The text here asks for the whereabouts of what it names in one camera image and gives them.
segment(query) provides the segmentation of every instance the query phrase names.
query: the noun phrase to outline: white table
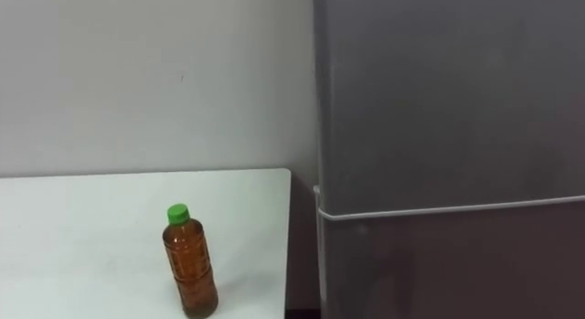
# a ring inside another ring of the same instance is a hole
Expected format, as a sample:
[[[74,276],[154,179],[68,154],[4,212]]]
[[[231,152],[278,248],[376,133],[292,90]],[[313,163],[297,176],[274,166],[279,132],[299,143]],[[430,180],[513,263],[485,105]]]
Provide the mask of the white table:
[[[204,225],[214,319],[284,314],[285,169],[0,179],[0,318],[184,318],[166,209]]]

